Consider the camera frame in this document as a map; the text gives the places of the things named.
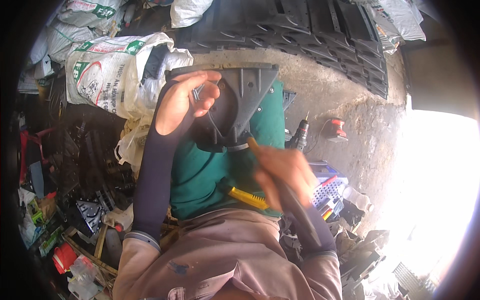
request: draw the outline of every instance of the concrete floor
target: concrete floor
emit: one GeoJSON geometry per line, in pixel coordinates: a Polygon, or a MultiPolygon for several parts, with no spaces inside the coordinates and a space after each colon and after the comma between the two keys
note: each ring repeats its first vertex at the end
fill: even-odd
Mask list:
{"type": "Polygon", "coordinates": [[[194,64],[249,61],[280,66],[278,78],[284,82],[284,88],[297,92],[295,102],[285,112],[286,128],[294,132],[310,111],[306,147],[308,160],[327,160],[348,177],[354,188],[367,193],[375,205],[374,211],[366,215],[357,231],[363,236],[375,229],[383,204],[387,201],[399,123],[405,115],[402,56],[399,51],[386,56],[387,100],[371,94],[341,72],[321,66],[306,56],[261,48],[193,55],[194,64]],[[345,121],[348,142],[332,143],[322,137],[318,139],[323,124],[331,117],[345,121]]]}

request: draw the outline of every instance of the hand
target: hand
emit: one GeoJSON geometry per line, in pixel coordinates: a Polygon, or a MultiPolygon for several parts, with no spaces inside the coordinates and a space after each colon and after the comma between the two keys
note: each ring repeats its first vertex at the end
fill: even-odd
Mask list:
{"type": "Polygon", "coordinates": [[[257,160],[260,168],[255,172],[254,178],[264,191],[265,201],[272,209],[283,212],[271,174],[292,188],[303,207],[312,206],[313,189],[318,186],[318,179],[302,152],[297,149],[283,150],[260,146],[257,160]]]}
{"type": "Polygon", "coordinates": [[[206,114],[220,96],[220,89],[210,81],[216,82],[221,78],[222,75],[215,71],[195,71],[173,78],[179,83],[174,84],[163,97],[156,115],[156,131],[161,135],[172,133],[187,114],[190,103],[196,118],[206,114]],[[192,90],[201,84],[205,86],[200,92],[200,101],[195,103],[192,90]]]}

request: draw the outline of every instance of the paint stain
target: paint stain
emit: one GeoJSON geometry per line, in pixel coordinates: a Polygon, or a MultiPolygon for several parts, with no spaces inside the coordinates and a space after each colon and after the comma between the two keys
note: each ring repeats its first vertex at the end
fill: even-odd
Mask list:
{"type": "Polygon", "coordinates": [[[187,274],[187,269],[189,268],[188,265],[181,265],[177,264],[174,261],[169,261],[167,264],[167,267],[174,271],[177,275],[186,275],[187,274]]]}

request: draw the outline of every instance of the blue plastic crate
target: blue plastic crate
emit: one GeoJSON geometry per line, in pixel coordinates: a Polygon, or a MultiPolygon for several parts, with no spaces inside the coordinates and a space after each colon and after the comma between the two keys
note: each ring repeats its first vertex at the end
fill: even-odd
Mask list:
{"type": "Polygon", "coordinates": [[[326,160],[309,162],[308,164],[312,168],[313,173],[318,178],[320,183],[329,180],[335,175],[337,176],[337,179],[335,179],[333,182],[325,185],[324,187],[320,185],[313,191],[313,206],[315,206],[316,209],[321,209],[324,207],[325,204],[327,204],[327,202],[330,200],[328,195],[330,195],[333,199],[342,198],[342,196],[338,193],[338,188],[342,184],[348,184],[347,177],[329,165],[326,160]]]}

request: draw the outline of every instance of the power cord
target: power cord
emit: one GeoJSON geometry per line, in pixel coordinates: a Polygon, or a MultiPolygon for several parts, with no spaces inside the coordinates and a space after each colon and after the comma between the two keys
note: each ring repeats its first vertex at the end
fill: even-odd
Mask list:
{"type": "Polygon", "coordinates": [[[320,132],[318,132],[317,141],[315,142],[315,145],[313,145],[313,147],[312,147],[310,150],[308,150],[307,152],[305,152],[304,154],[308,154],[310,151],[312,151],[313,149],[315,149],[315,147],[316,147],[317,144],[318,144],[318,140],[320,140],[320,134],[322,134],[322,131],[324,130],[325,125],[326,125],[329,121],[331,121],[331,120],[333,120],[333,119],[328,119],[328,120],[325,121],[324,125],[322,126],[322,129],[320,129],[320,132]]]}

